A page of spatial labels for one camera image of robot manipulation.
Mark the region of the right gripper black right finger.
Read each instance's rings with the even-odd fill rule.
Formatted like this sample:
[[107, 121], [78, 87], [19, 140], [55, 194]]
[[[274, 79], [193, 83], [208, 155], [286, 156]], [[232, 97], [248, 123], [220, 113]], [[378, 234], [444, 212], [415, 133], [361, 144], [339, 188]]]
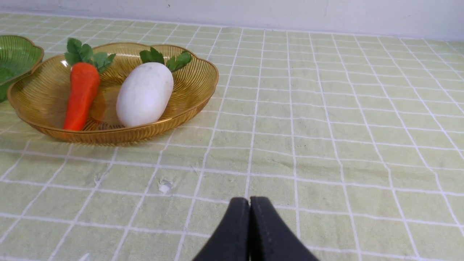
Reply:
[[251, 261], [317, 261], [277, 213], [267, 197], [250, 198]]

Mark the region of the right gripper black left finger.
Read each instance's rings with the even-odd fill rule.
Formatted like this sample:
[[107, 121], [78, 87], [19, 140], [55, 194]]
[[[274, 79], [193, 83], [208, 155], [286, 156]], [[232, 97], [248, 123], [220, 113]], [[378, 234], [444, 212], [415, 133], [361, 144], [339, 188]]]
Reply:
[[230, 200], [221, 222], [194, 261], [248, 261], [250, 205], [242, 197]]

